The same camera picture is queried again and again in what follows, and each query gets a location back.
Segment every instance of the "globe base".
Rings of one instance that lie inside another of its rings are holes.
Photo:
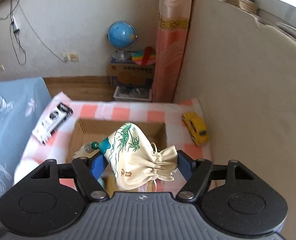
[[[131,53],[123,49],[118,49],[118,51],[112,54],[112,56],[118,60],[126,60],[131,58]]]

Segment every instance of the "metal screw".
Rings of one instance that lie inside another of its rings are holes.
[[[96,199],[103,199],[103,198],[105,198],[106,197],[106,192],[103,192],[103,191],[101,191],[101,190],[96,190],[96,191],[93,191],[93,192],[91,192],[91,194],[90,194],[90,196],[92,197],[92,198],[96,198]]]
[[[179,193],[178,196],[179,196],[181,199],[186,199],[186,200],[188,200],[188,199],[192,199],[192,198],[195,196],[195,194],[193,194],[193,193],[190,192],[190,191],[182,191],[182,192]]]

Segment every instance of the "toy car window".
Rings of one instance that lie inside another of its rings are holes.
[[[196,132],[197,132],[197,130],[196,130],[196,128],[195,128],[195,126],[194,126],[193,122],[192,122],[191,120],[189,120],[189,122],[190,122],[190,124],[191,124],[191,126],[192,126],[193,130],[194,130],[194,131],[195,131],[195,133],[196,133]]]
[[[206,131],[206,130],[203,130],[203,131],[199,132],[199,135],[200,135],[200,136],[204,136],[204,135],[206,135],[206,134],[207,134],[207,131]]]

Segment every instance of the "wooden floor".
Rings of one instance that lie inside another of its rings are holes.
[[[51,97],[64,92],[74,101],[114,101],[116,87],[105,76],[44,78]]]

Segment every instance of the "pink and white checkered cloth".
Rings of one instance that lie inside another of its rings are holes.
[[[192,159],[205,158],[212,160],[210,144],[202,148],[191,140],[190,133],[181,116],[184,112],[195,111],[203,116],[198,99],[177,104],[163,103],[132,103],[132,102],[82,102],[71,101],[62,92],[56,95],[44,110],[42,117],[49,109],[63,102],[73,109],[74,114],[58,129],[46,145],[40,144],[33,136],[30,137],[21,161],[14,174],[14,184],[35,169],[47,159],[56,159],[57,163],[65,163],[75,122],[78,118],[94,118],[125,122],[165,122],[168,146],[175,145],[177,150],[183,150]],[[185,184],[185,179],[179,171],[173,174],[174,181],[158,181],[158,191],[172,192],[174,195]],[[75,188],[72,179],[61,179],[62,184]]]

